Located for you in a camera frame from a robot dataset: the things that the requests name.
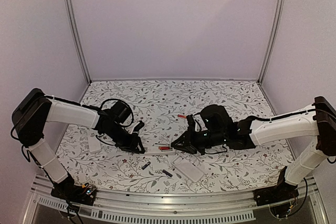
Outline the white remote with display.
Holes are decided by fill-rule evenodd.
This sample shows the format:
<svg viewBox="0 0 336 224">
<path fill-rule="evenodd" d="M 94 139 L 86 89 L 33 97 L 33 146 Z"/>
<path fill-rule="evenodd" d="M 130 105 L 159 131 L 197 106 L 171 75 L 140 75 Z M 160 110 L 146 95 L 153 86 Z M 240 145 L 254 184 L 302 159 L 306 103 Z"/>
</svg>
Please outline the white remote with display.
<svg viewBox="0 0 336 224">
<path fill-rule="evenodd" d="M 174 154 L 174 149 L 160 150 L 158 146 L 150 146 L 145 148 L 145 155 L 170 155 Z"/>
</svg>

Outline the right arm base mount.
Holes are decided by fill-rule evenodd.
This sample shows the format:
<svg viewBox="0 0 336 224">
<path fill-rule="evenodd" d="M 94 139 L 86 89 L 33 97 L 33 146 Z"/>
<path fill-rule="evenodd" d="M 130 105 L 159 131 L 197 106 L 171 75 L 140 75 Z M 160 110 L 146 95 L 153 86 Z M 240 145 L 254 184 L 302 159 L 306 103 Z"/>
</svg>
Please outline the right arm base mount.
<svg viewBox="0 0 336 224">
<path fill-rule="evenodd" d="M 279 219 L 286 218 L 291 214 L 296 198 L 299 196 L 297 186 L 289 185 L 287 183 L 256 189 L 254 190 L 253 194 L 254 201 L 256 202 L 257 206 L 270 205 L 281 201 L 286 201 L 286 203 L 282 205 L 276 205 L 269 208 L 270 213 Z"/>
</svg>

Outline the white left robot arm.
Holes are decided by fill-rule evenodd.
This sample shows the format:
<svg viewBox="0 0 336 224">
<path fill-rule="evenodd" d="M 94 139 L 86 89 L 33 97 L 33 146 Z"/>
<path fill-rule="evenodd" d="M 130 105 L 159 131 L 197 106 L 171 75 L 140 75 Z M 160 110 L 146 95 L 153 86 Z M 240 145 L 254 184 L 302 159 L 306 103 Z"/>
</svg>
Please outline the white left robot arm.
<svg viewBox="0 0 336 224">
<path fill-rule="evenodd" d="M 100 106 L 85 105 L 33 88 L 12 112 L 12 124 L 11 138 L 32 154 L 67 200 L 77 197 L 78 188 L 66 180 L 70 175 L 56 156 L 57 146 L 48 140 L 51 128 L 60 125 L 85 127 L 110 137 L 114 146 L 124 152 L 145 153 L 139 137 L 144 123 L 135 123 L 130 105 L 117 98 L 106 99 Z"/>
</svg>

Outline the white remote control back up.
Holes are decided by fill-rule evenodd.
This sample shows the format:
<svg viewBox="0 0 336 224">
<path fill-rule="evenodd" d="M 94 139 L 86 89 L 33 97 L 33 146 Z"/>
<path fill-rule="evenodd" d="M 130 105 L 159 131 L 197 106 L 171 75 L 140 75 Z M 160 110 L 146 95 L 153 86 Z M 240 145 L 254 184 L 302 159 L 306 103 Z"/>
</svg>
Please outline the white remote control back up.
<svg viewBox="0 0 336 224">
<path fill-rule="evenodd" d="M 194 183 L 198 182 L 204 176 L 204 172 L 200 168 L 181 156 L 177 156 L 173 159 L 171 164 Z"/>
</svg>

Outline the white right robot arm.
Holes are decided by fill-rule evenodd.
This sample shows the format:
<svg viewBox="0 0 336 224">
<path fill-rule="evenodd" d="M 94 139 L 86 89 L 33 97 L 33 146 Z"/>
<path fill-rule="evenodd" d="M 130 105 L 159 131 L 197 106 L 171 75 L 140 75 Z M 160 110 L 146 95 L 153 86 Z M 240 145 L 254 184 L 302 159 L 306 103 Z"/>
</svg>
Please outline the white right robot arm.
<svg viewBox="0 0 336 224">
<path fill-rule="evenodd" d="M 313 104 L 272 118 L 248 116 L 233 121 L 225 107 L 212 104 L 199 112 L 206 129 L 196 131 L 193 115 L 186 116 L 187 130 L 171 147 L 190 154 L 205 154 L 213 146 L 226 145 L 232 150 L 247 150 L 265 143 L 289 138 L 312 136 L 314 139 L 300 156 L 279 177 L 271 190 L 276 201 L 291 194 L 292 186 L 328 157 L 335 156 L 335 108 L 322 96 Z"/>
</svg>

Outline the red orange battery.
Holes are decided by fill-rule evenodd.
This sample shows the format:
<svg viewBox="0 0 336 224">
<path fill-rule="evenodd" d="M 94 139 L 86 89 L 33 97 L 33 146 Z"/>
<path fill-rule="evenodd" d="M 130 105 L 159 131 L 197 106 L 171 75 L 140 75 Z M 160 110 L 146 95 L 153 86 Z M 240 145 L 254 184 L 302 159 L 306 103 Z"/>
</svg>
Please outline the red orange battery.
<svg viewBox="0 0 336 224">
<path fill-rule="evenodd" d="M 179 118 L 184 118 L 184 119 L 186 118 L 186 115 L 178 114 L 177 116 L 178 116 Z"/>
<path fill-rule="evenodd" d="M 159 147 L 159 150 L 161 151 L 169 151 L 169 150 L 172 150 L 173 148 L 170 147 L 170 146 L 160 146 Z"/>
</svg>

